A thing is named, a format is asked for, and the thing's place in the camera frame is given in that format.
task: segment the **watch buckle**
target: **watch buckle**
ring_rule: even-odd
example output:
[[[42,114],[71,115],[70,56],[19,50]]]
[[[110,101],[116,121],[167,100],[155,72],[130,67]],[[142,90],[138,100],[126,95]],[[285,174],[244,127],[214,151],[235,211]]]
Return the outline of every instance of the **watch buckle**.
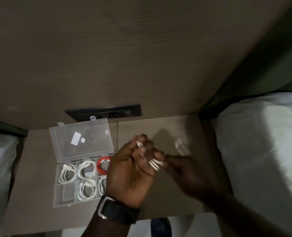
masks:
[[[101,214],[101,210],[106,202],[106,200],[111,200],[111,201],[115,201],[115,199],[112,199],[111,197],[105,196],[104,199],[102,199],[101,203],[99,204],[99,207],[97,209],[97,215],[102,217],[103,219],[107,219],[107,217],[105,215]]]

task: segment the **dark blue shoe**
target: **dark blue shoe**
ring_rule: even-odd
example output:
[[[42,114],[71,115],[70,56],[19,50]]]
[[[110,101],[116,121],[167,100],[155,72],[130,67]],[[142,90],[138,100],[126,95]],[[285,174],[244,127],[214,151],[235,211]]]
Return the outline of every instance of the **dark blue shoe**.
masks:
[[[151,237],[172,237],[171,225],[168,218],[152,219],[150,222]]]

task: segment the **forearm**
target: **forearm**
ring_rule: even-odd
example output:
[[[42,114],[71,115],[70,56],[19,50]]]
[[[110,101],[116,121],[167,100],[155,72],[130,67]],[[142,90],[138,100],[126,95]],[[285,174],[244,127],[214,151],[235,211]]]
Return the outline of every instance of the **forearm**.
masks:
[[[240,236],[290,237],[279,227],[247,208],[231,195],[212,190],[198,199]]]
[[[82,237],[126,237],[129,228],[130,225],[102,219],[96,211]]]

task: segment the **transparent plastic lid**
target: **transparent plastic lid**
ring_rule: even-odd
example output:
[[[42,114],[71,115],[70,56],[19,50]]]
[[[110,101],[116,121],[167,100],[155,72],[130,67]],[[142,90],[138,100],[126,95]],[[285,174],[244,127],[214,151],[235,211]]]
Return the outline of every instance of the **transparent plastic lid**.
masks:
[[[107,119],[49,128],[58,163],[114,152]]]

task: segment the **person's left hand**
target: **person's left hand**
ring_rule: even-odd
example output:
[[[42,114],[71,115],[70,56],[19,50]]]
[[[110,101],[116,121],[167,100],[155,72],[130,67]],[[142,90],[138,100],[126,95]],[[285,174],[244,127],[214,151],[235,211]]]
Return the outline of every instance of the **person's left hand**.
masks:
[[[144,146],[137,147],[137,140]],[[129,207],[140,208],[156,175],[148,163],[153,158],[163,161],[164,153],[146,135],[134,136],[111,158],[105,194]]]

